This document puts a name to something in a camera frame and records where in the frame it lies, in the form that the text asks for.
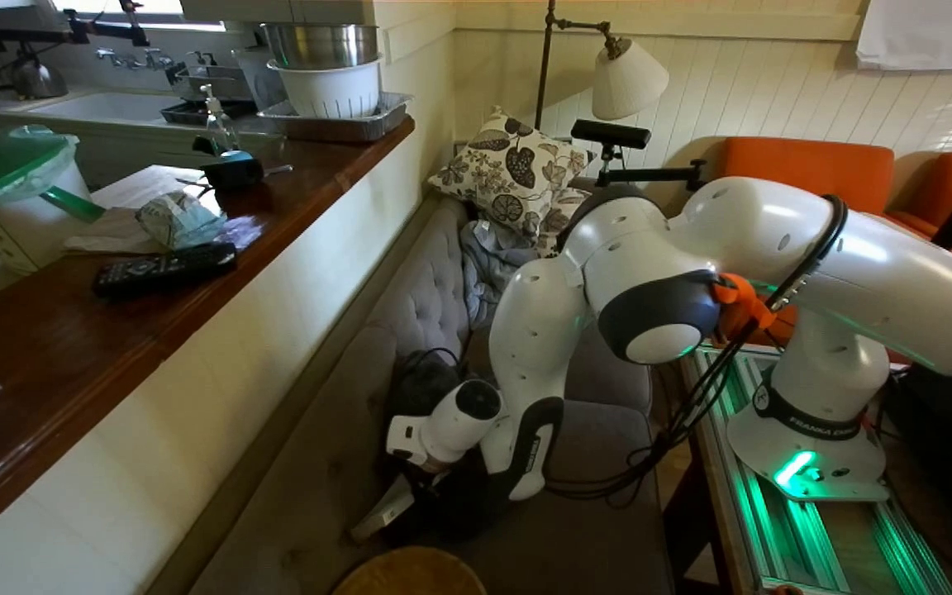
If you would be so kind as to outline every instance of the lamp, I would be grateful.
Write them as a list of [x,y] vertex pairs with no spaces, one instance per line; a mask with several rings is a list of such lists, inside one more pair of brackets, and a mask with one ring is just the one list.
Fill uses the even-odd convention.
[[537,130],[543,127],[548,47],[552,47],[554,30],[596,30],[604,36],[604,47],[596,61],[596,83],[591,83],[591,113],[599,119],[625,119],[637,113],[642,106],[655,102],[669,91],[669,81],[671,81],[669,69],[637,43],[625,36],[610,36],[608,20],[603,25],[559,20],[554,0],[548,0],[545,32],[543,32]]

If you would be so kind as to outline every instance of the wall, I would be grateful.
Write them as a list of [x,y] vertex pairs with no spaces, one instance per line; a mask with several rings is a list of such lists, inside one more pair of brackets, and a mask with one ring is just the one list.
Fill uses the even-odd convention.
[[382,63],[418,132],[0,517],[0,592],[139,592],[421,203],[453,137],[440,17]]
[[[853,61],[864,0],[559,0],[559,17],[610,20],[671,72],[651,111],[625,127],[651,130],[628,165],[688,163],[717,137],[797,137],[880,143],[899,155],[899,184],[922,154],[952,148],[952,72],[864,72]],[[461,137],[500,106],[537,106],[545,3],[464,3],[455,14]],[[543,130],[568,137],[587,119],[599,39],[554,32]]]

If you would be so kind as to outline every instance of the pillow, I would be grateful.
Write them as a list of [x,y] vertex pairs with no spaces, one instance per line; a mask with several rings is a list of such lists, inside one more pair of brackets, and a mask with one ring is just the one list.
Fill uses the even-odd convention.
[[430,184],[473,203],[485,217],[537,237],[559,234],[583,191],[568,191],[568,183],[584,169],[584,154],[543,137],[539,130],[497,113],[483,124],[477,140],[455,143],[453,155]]

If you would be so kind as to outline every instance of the green light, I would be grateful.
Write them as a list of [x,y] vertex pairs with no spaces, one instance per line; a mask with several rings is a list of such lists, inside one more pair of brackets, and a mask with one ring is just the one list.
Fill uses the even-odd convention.
[[797,451],[777,474],[774,482],[788,491],[788,482],[804,474],[815,461],[814,451]]

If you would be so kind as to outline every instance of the lamp shade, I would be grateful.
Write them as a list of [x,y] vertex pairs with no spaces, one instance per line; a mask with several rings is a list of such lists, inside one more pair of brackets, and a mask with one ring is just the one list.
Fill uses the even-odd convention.
[[625,43],[617,56],[603,47],[596,63],[591,113],[596,119],[625,119],[664,95],[671,75],[637,43]]

